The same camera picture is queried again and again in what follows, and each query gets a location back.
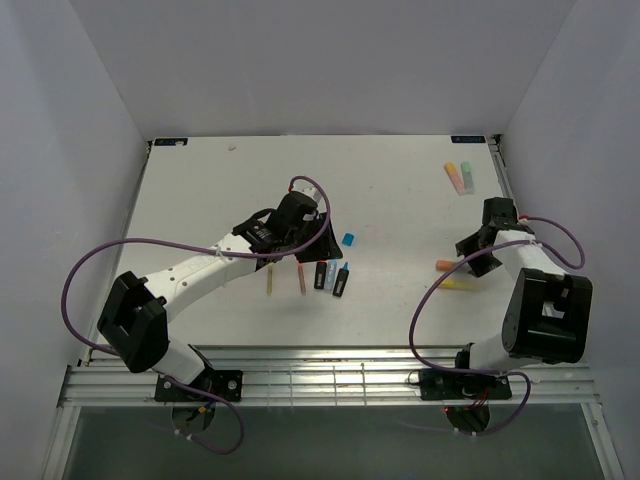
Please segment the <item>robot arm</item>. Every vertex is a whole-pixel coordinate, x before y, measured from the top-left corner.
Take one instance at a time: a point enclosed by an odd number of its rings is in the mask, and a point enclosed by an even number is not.
[[[483,226],[456,249],[467,256],[514,240],[529,244],[496,250],[469,262],[471,273],[478,277],[504,264],[516,285],[502,331],[468,346],[458,355],[456,366],[507,371],[540,362],[575,363],[584,353],[591,282],[565,272],[549,259],[531,229],[518,221],[512,200],[485,200]]]
[[[114,282],[98,322],[107,339],[133,373],[153,369],[179,382],[208,391],[213,368],[192,346],[172,338],[168,324],[193,302],[216,288],[277,262],[287,251],[316,235],[326,219],[318,214],[315,188],[291,191],[277,209],[262,210],[237,225],[212,250],[141,277],[133,272]],[[225,252],[248,258],[224,256]],[[255,258],[252,254],[271,254]],[[342,258],[331,224],[313,244],[296,254],[300,262]]]

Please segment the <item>pink highlighter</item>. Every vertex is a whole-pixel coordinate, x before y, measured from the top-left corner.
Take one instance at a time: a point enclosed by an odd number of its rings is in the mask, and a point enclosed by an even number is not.
[[[467,193],[467,190],[464,188],[464,184],[462,183],[462,179],[460,178],[460,175],[458,175],[456,166],[453,163],[448,162],[444,164],[444,169],[446,170],[447,175],[449,175],[451,183],[453,183],[453,188],[456,189],[458,195],[464,195]]]

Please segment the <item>white wall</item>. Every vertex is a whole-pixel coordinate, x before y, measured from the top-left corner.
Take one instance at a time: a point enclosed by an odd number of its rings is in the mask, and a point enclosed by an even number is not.
[[[145,144],[67,0],[0,0],[0,65],[0,472],[20,480],[38,475],[80,353],[62,283],[121,231]],[[111,260],[76,286],[83,330]]]
[[[578,0],[504,145],[521,211],[560,220],[585,244],[587,358],[628,478],[640,476],[639,118],[640,5]]]
[[[503,132],[575,0],[71,0],[143,135]]]

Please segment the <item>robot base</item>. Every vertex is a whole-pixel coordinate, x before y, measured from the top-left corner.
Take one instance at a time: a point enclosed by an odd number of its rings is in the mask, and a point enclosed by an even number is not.
[[[451,373],[425,369],[418,372],[422,400],[476,400],[487,392],[487,400],[508,400],[511,387],[506,377]]]
[[[242,370],[206,369],[190,386],[213,393],[230,402],[239,402],[242,399]],[[185,392],[165,380],[163,376],[158,376],[153,399],[162,403],[209,402],[209,398]]]

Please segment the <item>blue marker cap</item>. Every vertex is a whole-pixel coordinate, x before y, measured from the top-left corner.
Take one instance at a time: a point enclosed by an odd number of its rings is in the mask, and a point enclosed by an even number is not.
[[[356,236],[353,233],[345,233],[344,237],[342,238],[342,244],[350,247],[351,245],[353,245],[353,241],[355,240],[355,238]]]

